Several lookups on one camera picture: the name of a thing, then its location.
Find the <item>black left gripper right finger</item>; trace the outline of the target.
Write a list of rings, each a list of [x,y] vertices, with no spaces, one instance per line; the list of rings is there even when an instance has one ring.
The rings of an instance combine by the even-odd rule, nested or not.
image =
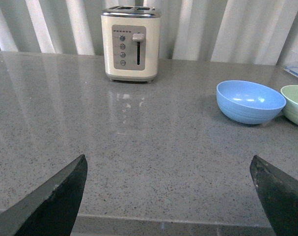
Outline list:
[[[298,180],[255,155],[250,174],[277,236],[298,236]]]

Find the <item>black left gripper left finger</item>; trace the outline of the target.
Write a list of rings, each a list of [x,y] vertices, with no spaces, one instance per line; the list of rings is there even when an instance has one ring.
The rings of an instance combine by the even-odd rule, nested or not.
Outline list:
[[[86,178],[87,160],[80,155],[0,214],[0,236],[69,236]]]

